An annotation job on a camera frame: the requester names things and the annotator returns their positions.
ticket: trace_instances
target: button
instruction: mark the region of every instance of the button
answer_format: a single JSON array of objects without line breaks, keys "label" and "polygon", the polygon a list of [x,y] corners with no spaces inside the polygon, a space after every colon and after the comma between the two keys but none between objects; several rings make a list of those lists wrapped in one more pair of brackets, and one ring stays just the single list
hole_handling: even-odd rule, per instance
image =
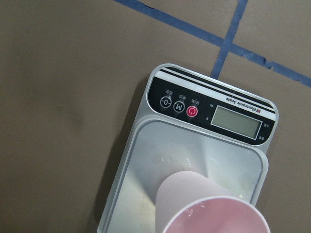
[{"label": "button", "polygon": [[161,105],[163,108],[169,108],[171,104],[172,104],[171,97],[164,96],[164,97],[162,97],[161,100],[160,100],[160,105]]},{"label": "button", "polygon": [[195,106],[189,106],[187,108],[187,115],[190,117],[195,117],[198,114],[198,109]]},{"label": "button", "polygon": [[185,109],[185,104],[182,101],[176,101],[173,108],[175,112],[181,113]]}]

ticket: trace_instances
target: brown cardboard surface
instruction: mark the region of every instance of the brown cardboard surface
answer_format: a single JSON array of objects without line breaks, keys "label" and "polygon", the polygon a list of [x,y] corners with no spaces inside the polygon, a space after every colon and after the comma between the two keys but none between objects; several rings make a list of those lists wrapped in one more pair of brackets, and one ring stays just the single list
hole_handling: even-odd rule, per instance
[{"label": "brown cardboard surface", "polygon": [[1,12],[0,232],[95,232],[152,69],[219,48],[113,1]]},{"label": "brown cardboard surface", "polygon": [[219,79],[277,106],[279,124],[267,152],[269,170],[257,208],[271,232],[307,233],[311,228],[310,88],[233,54],[228,55]]},{"label": "brown cardboard surface", "polygon": [[[142,2],[221,37],[237,4]],[[281,4],[249,1],[234,43],[310,76],[308,4]],[[0,232],[96,232],[152,69],[209,75],[219,48],[115,1],[0,9]],[[308,233],[310,88],[232,54],[220,80],[277,105],[258,208],[272,232]]]},{"label": "brown cardboard surface", "polygon": [[310,11],[308,0],[249,0],[234,43],[310,76]]},{"label": "brown cardboard surface", "polygon": [[141,2],[225,38],[238,1],[142,0]]}]

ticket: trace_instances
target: plastic cup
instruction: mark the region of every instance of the plastic cup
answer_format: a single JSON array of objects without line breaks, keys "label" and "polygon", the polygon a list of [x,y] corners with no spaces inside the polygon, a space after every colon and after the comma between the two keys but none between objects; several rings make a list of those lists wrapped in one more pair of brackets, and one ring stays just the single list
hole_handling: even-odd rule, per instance
[{"label": "plastic cup", "polygon": [[155,233],[270,233],[261,213],[214,181],[177,172],[159,187]]}]

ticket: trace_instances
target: lcd screen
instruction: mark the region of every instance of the lcd screen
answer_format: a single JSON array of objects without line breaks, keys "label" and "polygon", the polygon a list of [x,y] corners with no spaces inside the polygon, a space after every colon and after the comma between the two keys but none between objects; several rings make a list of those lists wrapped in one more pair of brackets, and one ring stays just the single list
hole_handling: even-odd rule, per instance
[{"label": "lcd screen", "polygon": [[211,125],[256,139],[262,121],[217,106]]}]

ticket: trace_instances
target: electronic scale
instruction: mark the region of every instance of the electronic scale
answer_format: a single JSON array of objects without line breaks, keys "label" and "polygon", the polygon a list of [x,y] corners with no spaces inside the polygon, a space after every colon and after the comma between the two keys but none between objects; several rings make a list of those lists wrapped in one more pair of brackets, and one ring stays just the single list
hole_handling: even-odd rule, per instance
[{"label": "electronic scale", "polygon": [[97,233],[154,233],[160,184],[189,170],[255,205],[278,122],[269,100],[163,64],[142,97]]}]

